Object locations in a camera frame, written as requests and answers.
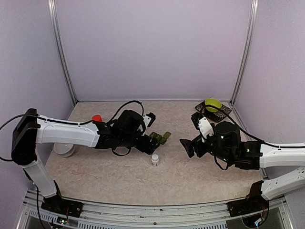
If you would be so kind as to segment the small white pill bottle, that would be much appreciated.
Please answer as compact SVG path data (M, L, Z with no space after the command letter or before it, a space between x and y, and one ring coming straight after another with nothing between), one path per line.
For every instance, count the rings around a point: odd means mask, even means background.
M159 165L159 156L157 154L151 156L151 163L154 167Z

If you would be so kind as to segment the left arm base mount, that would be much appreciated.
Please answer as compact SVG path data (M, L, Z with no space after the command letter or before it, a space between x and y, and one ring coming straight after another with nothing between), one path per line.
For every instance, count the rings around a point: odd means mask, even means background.
M83 204L78 201L58 199L52 200L45 198L41 204L43 210L48 210L53 213L65 215L68 217L79 218L81 216Z

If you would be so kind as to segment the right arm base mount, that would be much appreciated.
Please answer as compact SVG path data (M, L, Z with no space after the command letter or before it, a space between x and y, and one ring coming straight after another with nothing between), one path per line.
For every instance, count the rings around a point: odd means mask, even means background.
M245 198L227 203L230 217L246 215L269 208L269 201L261 196Z

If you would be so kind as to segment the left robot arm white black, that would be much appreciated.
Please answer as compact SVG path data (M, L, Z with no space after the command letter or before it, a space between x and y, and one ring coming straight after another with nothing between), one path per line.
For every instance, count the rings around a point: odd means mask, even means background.
M29 109L22 116L12 134L11 158L22 166L26 175L35 183L44 198L56 212L62 212L67 202L61 197L55 181L48 176L43 163L36 154L36 145L57 143L79 145L95 149L118 147L136 148L152 155L159 147L156 139L146 134L155 121L155 115L141 115L133 110L124 110L118 119L103 122L100 117L79 123L50 119Z

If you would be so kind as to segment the orange pill bottle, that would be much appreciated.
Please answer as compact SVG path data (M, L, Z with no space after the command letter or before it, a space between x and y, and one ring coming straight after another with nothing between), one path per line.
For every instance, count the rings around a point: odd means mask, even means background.
M95 122L102 122L102 117L98 114L94 115L91 119Z

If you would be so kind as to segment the green weekly pill organizer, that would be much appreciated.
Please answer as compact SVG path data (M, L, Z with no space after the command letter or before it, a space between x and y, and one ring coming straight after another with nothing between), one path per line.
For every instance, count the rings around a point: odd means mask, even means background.
M156 132L152 132L150 134L150 137L156 139L159 144L164 145L167 142L168 138L171 136L171 134L172 133L168 131L165 132L163 135L160 135Z

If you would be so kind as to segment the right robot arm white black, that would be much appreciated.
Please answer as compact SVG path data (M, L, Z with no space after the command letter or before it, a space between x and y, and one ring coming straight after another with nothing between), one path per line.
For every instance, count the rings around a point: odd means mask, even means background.
M296 190L305 184L305 146L296 144L271 144L262 140L241 140L241 129L237 124L221 122L211 124L204 118L196 124L199 135L193 139L180 139L189 157L203 157L209 153L218 164L234 166L243 170L259 170L268 167L297 168L274 179L252 184L249 197L244 200L244 208L255 211L263 199L271 200L284 193Z

